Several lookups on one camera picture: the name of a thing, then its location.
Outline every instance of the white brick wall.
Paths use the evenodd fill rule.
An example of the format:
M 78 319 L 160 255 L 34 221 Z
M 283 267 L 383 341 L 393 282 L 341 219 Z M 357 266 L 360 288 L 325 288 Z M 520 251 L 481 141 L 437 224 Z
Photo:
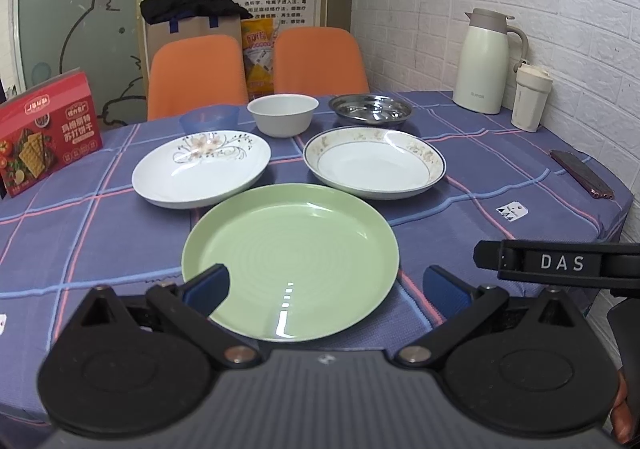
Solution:
M 370 83 L 380 90 L 451 90 L 465 12 L 478 7 L 515 16 L 512 24 L 530 37 L 530 63 L 555 79 L 543 123 L 634 192 L 625 239 L 640 241 L 640 0 L 354 0 L 353 6 L 353 31 Z M 510 47 L 513 63 L 519 39 L 510 36 Z M 513 105 L 514 93 L 510 74 L 505 106 Z

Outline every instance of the white bowl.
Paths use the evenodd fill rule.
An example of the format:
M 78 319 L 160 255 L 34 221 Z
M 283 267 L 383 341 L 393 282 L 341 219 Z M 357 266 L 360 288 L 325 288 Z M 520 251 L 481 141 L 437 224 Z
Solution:
M 444 156 L 402 131 L 338 127 L 306 143 L 306 166 L 327 185 L 372 200 L 400 200 L 425 192 L 446 171 Z
M 290 138 L 306 131 L 318 101 L 307 95 L 267 95 L 249 102 L 258 129 L 273 138 Z

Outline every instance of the red box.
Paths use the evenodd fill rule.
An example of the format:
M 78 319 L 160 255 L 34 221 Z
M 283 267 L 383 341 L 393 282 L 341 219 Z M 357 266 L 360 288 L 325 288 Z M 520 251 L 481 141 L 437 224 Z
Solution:
M 94 100 L 79 70 L 0 106 L 0 175 L 11 196 L 101 147 Z

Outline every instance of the metal screw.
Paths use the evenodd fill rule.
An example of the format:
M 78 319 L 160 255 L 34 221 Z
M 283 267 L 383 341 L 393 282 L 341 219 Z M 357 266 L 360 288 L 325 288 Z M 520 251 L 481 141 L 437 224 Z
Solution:
M 336 360 L 337 359 L 333 355 L 330 355 L 329 353 L 325 353 L 324 355 L 320 355 L 318 357 L 318 362 L 321 364 L 324 364 L 325 366 L 333 364 Z
M 234 346 L 225 350 L 225 358 L 230 363 L 242 364 L 250 363 L 258 353 L 249 346 Z
M 400 358 L 408 363 L 423 363 L 431 358 L 431 351 L 422 346 L 407 346 L 400 350 Z

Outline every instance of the yellow snack bag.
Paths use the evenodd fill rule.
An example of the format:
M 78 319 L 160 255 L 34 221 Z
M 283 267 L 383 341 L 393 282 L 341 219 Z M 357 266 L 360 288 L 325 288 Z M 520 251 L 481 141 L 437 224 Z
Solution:
M 265 18 L 241 22 L 244 74 L 249 98 L 273 93 L 274 21 Z

